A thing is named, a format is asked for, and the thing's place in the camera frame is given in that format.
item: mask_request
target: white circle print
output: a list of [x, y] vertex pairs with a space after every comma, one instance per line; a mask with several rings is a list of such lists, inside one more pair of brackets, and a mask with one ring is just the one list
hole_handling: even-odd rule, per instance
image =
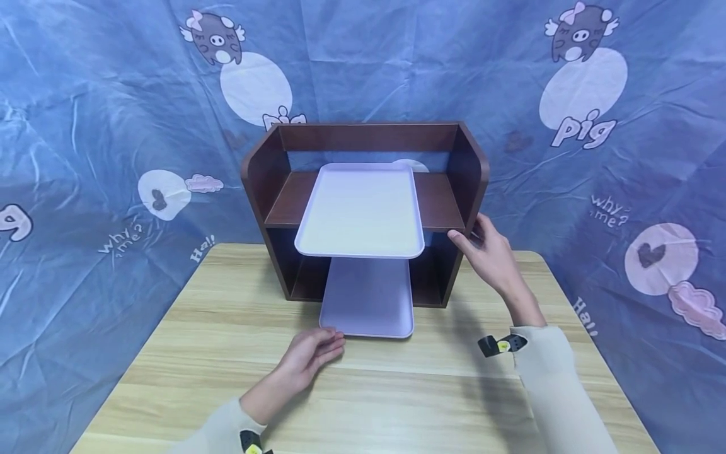
[[171, 221], [192, 200], [187, 183], [168, 170], [149, 170], [139, 178], [139, 196], [147, 210], [164, 221]]
[[281, 106], [289, 111], [293, 105], [293, 91], [280, 67], [254, 52], [243, 52], [239, 65], [223, 65], [219, 83], [234, 113], [257, 126], [264, 126], [262, 115], [275, 115]]
[[696, 266], [696, 238], [680, 224], [648, 227], [625, 252], [625, 274], [630, 285], [651, 296], [665, 295], [673, 285], [688, 280]]
[[428, 173], [428, 167], [426, 167], [423, 163], [416, 161], [415, 159], [398, 159], [393, 163], [406, 164], [411, 169], [413, 169], [414, 172]]
[[539, 117], [557, 130], [566, 117], [577, 121], [599, 110], [605, 114], [617, 102], [628, 79], [628, 65], [619, 52], [600, 47], [586, 61], [566, 63], [550, 79], [539, 101]]

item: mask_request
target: black wrist strap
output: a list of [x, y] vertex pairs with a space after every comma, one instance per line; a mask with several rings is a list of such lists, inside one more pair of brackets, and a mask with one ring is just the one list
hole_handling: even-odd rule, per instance
[[[259, 434], [251, 430], [243, 430], [240, 432], [240, 442], [242, 443], [242, 452], [244, 454], [263, 454]], [[274, 453], [270, 450], [264, 454]]]
[[485, 357], [491, 357], [499, 353], [516, 352], [527, 345], [527, 339], [516, 334], [510, 334], [499, 341], [493, 336], [487, 336], [479, 339], [477, 344]]

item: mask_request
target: pink cloud print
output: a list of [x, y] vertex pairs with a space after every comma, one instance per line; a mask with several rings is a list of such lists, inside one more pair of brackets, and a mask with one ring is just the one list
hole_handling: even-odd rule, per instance
[[192, 178], [185, 180], [187, 189], [190, 192], [217, 192], [224, 187], [224, 183], [208, 175], [194, 174]]
[[691, 326], [700, 328], [703, 334], [719, 341], [726, 340], [726, 325], [721, 322], [723, 312], [716, 307], [714, 295], [703, 288], [695, 288], [684, 280], [668, 290], [673, 312], [683, 317]]

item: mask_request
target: forearm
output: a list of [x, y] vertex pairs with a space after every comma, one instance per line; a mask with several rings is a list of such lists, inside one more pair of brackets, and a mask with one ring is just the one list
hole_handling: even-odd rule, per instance
[[512, 328], [527, 339], [515, 366], [548, 452], [615, 454], [603, 420], [577, 376], [574, 355], [561, 329]]
[[240, 407], [254, 421], [266, 426], [295, 394], [297, 391], [273, 371], [240, 398]]
[[261, 435], [272, 417], [294, 396], [275, 372], [270, 373], [242, 397], [222, 405], [204, 426], [168, 454], [239, 454], [241, 431]]
[[547, 326], [537, 297], [521, 276], [504, 288], [497, 289], [497, 292], [509, 310], [513, 326]]
[[239, 454], [240, 432], [261, 434], [265, 425], [252, 419], [235, 397], [218, 408], [201, 429], [172, 447], [167, 454]]

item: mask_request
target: hand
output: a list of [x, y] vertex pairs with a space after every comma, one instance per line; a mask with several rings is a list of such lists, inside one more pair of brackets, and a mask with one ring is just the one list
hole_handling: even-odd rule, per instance
[[477, 214], [474, 242], [456, 230], [450, 230], [448, 235], [464, 253], [476, 274], [504, 299], [515, 326], [547, 324], [537, 298], [519, 271], [509, 240], [494, 228], [490, 218]]
[[295, 392], [307, 388], [318, 370], [343, 354], [346, 340], [335, 328], [315, 328], [293, 337], [274, 372]]
[[310, 386], [320, 368], [343, 354], [346, 340], [334, 328], [315, 328], [293, 338], [277, 367], [240, 398], [240, 406], [265, 426], [297, 393]]

